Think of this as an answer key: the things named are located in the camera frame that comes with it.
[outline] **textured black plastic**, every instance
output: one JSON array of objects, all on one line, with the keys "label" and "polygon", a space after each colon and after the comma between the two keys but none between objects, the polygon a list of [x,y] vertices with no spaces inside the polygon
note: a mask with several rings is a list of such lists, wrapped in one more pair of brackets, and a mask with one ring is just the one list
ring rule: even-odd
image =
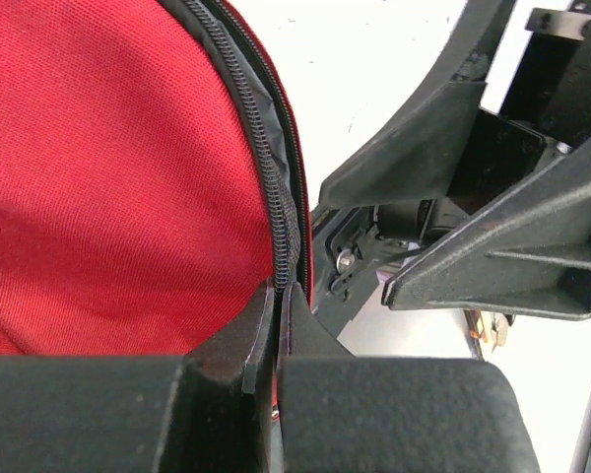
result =
[{"label": "textured black plastic", "polygon": [[591,138],[528,175],[391,278],[393,309],[591,316]]},{"label": "textured black plastic", "polygon": [[240,315],[190,354],[202,376],[185,450],[188,471],[269,468],[279,330],[274,289],[267,283]]},{"label": "textured black plastic", "polygon": [[379,233],[401,241],[420,241],[433,200],[405,200],[381,205],[376,212]]},{"label": "textured black plastic", "polygon": [[537,473],[501,372],[469,360],[287,359],[285,471]]},{"label": "textured black plastic", "polygon": [[539,125],[541,131],[572,147],[591,136],[591,22]]},{"label": "textured black plastic", "polygon": [[352,356],[313,316],[304,291],[298,283],[288,286],[283,296],[281,345],[282,356],[314,358]]},{"label": "textured black plastic", "polygon": [[532,34],[499,114],[538,129],[541,116],[577,47],[576,41]]},{"label": "textured black plastic", "polygon": [[355,222],[357,230],[365,231],[373,221],[370,208],[353,210],[328,210],[318,206],[313,211],[313,254],[315,256],[315,287],[313,313],[324,329],[337,337],[346,324],[361,310],[365,302],[378,287],[376,267],[366,266],[348,294],[334,295],[330,286],[337,277],[335,261],[337,247],[329,241],[336,238],[337,231]]},{"label": "textured black plastic", "polygon": [[182,357],[0,359],[0,472],[187,471],[198,377]]},{"label": "textured black plastic", "polygon": [[513,5],[514,0],[467,3],[412,96],[323,182],[321,204],[340,209],[446,194]]},{"label": "textured black plastic", "polygon": [[480,109],[448,196],[475,213],[534,170],[548,142],[540,133]]}]

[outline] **black plastic tab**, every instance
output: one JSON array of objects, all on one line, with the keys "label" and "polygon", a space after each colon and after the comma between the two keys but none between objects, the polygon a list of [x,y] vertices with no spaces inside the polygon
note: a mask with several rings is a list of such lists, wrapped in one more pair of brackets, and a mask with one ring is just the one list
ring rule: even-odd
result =
[{"label": "black plastic tab", "polygon": [[516,397],[487,363],[287,359],[285,471],[537,473]]},{"label": "black plastic tab", "polygon": [[340,209],[446,194],[513,5],[514,0],[467,3],[412,96],[324,181],[321,204]]},{"label": "black plastic tab", "polygon": [[268,471],[280,323],[274,289],[190,354],[202,377],[187,438],[188,471]]},{"label": "black plastic tab", "polygon": [[311,313],[300,284],[285,290],[281,315],[282,357],[343,358],[351,353]]},{"label": "black plastic tab", "polygon": [[591,139],[530,174],[385,288],[393,309],[591,316]]}]

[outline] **red bag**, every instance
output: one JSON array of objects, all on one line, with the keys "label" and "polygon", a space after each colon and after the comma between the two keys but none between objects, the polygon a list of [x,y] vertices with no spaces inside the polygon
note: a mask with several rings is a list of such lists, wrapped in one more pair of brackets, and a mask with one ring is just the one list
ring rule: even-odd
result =
[{"label": "red bag", "polygon": [[222,0],[0,0],[0,355],[185,354],[310,284],[295,120]]}]

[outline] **zipper teeth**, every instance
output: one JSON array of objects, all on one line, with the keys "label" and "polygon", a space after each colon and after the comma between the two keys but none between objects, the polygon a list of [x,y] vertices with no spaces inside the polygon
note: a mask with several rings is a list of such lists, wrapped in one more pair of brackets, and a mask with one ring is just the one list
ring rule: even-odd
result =
[{"label": "zipper teeth", "polygon": [[[285,97],[285,95],[283,94],[282,87],[280,87],[280,82],[278,81],[278,78],[274,75],[272,68],[269,67],[269,65],[267,64],[267,61],[265,61],[262,51],[256,45],[256,41],[254,41],[252,39],[252,37],[249,35],[249,33],[246,31],[246,29],[240,24],[240,21],[238,20],[238,18],[235,17],[231,12],[229,12],[227,7],[220,0],[218,0],[216,2],[216,4],[219,7],[219,9],[222,11],[222,13],[224,15],[226,15],[230,19],[230,21],[237,26],[239,33],[241,35],[243,35],[248,46],[254,51],[254,53],[256,54],[256,57],[260,60],[260,62],[263,65],[263,68],[265,69],[265,74],[267,74],[267,76],[269,77],[269,80],[272,82],[272,85],[274,86],[274,89],[276,90],[276,93],[278,94],[278,98],[281,102],[281,105],[283,106],[284,109],[287,109],[288,101],[287,101],[287,98]],[[299,148],[299,142],[296,139],[296,127],[294,126],[294,123],[292,121],[291,114],[286,112],[285,119],[287,121],[287,126],[289,127],[289,132],[291,133],[291,136],[294,137],[294,139],[292,139],[292,143],[294,146],[295,154],[299,157],[301,154],[301,149]],[[302,178],[302,172],[299,171],[296,174],[297,174],[296,177],[297,177],[297,184],[299,186],[299,189],[304,189],[304,180]],[[303,195],[303,192],[300,192],[299,194],[300,194],[300,196],[299,196],[299,204],[300,205],[298,206],[298,209],[297,209],[298,213],[299,213],[298,216],[300,218],[300,221],[305,226],[306,222],[308,222],[308,215],[306,215],[306,211],[304,210],[304,209],[306,209],[306,202],[304,201],[305,196]],[[309,241],[308,241],[308,234],[306,233],[306,231],[304,229],[302,229],[301,233],[302,233],[302,235],[300,235],[300,252],[302,255],[304,255],[304,267],[302,268],[302,276],[303,276],[302,288],[304,289],[305,293],[307,294],[309,291],[308,279],[310,277],[309,268],[308,268]]]},{"label": "zipper teeth", "polygon": [[251,128],[252,141],[258,154],[259,171],[267,197],[269,224],[274,244],[274,285],[276,291],[280,292],[287,286],[290,277],[288,232],[280,197],[280,181],[272,166],[273,157],[260,112],[226,36],[196,0],[183,0],[183,2],[208,33],[226,62]]}]

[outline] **red nylon fabric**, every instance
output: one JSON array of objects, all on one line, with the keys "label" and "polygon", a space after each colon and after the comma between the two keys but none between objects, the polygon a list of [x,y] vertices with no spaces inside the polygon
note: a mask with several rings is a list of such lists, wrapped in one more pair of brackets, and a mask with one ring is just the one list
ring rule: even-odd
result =
[{"label": "red nylon fabric", "polygon": [[183,354],[272,274],[228,91],[153,0],[0,0],[0,355]]}]

